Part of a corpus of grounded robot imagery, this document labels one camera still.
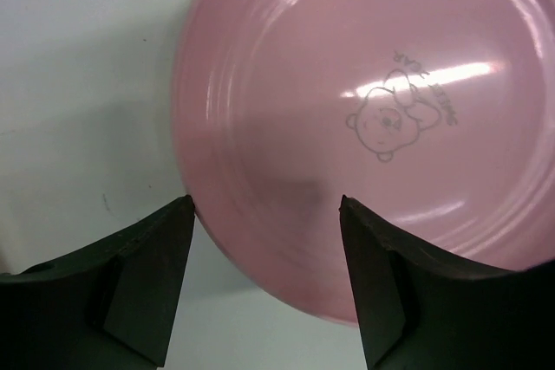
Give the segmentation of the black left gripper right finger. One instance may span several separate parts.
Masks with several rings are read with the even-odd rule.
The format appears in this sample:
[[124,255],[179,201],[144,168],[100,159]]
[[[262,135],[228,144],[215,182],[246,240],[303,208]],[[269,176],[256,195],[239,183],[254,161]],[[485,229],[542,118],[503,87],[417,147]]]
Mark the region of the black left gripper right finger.
[[477,263],[350,197],[339,215],[368,368],[553,368],[553,262],[522,271]]

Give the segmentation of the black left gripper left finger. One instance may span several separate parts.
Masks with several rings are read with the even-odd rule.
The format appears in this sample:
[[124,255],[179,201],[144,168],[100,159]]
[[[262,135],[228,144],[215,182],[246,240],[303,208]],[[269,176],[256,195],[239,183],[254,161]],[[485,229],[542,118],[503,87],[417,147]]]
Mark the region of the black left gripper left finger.
[[79,250],[2,274],[2,368],[163,367],[193,226],[193,200],[180,197]]

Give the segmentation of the pink plastic plate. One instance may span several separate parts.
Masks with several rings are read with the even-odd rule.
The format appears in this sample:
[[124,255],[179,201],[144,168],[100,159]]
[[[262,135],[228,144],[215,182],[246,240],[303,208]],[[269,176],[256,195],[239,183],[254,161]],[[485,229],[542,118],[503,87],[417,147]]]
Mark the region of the pink plastic plate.
[[206,230],[310,315],[357,322],[343,196],[498,268],[554,257],[554,0],[193,0],[173,114]]

